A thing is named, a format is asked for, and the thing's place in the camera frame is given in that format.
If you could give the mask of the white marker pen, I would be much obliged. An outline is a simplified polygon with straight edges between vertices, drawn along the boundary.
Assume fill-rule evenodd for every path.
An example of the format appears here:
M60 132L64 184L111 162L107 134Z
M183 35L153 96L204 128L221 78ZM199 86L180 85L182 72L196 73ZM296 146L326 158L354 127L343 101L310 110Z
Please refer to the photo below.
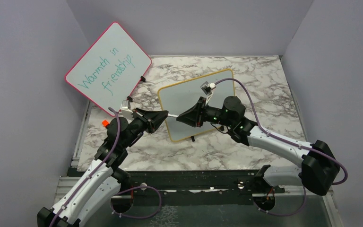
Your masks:
M177 117L179 117L179 115L176 115L176 114L170 114L170 113L169 113L167 116L168 116L168 117L172 117L172 118L177 118Z

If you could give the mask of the yellow framed whiteboard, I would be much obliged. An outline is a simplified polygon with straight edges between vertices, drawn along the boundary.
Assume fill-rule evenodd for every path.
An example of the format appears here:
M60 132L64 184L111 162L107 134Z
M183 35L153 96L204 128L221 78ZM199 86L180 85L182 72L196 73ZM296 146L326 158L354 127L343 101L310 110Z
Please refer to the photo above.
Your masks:
M167 110L170 114L179 115L193 107L201 96L206 97L200 88L204 82L215 83L224 78L233 78L233 71L231 69L225 69L162 87L157 92L160 106L162 110ZM222 82L216 86L209 105L221 108L224 99L234 95L233 81L228 80ZM176 121L173 117L168 117L165 123L172 142L189 139L191 136L197 136L215 130L209 123L204 123L203 127L194 128Z

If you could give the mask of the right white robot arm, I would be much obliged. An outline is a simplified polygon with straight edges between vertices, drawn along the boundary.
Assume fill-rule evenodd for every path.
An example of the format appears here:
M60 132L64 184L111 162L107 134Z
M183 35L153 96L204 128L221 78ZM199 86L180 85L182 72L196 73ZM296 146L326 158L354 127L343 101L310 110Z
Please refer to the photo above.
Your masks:
M245 106L236 96L228 96L222 108L208 106L206 98L200 97L176 120L191 127L201 127L205 122L225 126L235 142L267 150L295 165L263 168L260 176L254 179L257 191L266 192L272 186L298 185L314 194L326 195L340 171L328 144L321 140L314 143L298 141L262 130L259 123L244 116L245 111Z

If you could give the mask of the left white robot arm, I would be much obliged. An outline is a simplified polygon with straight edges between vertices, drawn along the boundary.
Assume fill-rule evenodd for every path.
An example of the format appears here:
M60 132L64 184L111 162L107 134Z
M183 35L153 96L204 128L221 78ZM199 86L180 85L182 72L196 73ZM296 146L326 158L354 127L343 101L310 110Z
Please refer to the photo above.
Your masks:
M104 122L107 137L84 174L62 199L38 212L39 227L83 227L111 196L129 190L130 174L120 169L128 155L126 149L145 132L154 133L168 117L168 111L136 108L114 114L114 119Z

